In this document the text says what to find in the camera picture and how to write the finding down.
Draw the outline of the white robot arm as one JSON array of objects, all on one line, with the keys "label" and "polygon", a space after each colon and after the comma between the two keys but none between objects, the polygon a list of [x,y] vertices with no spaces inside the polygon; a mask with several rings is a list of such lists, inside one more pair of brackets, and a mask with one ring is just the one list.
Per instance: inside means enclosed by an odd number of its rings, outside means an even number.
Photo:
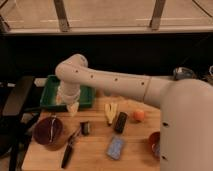
[{"label": "white robot arm", "polygon": [[77,101],[86,85],[160,109],[160,171],[213,171],[212,85],[94,70],[81,54],[60,62],[55,74],[67,104]]}]

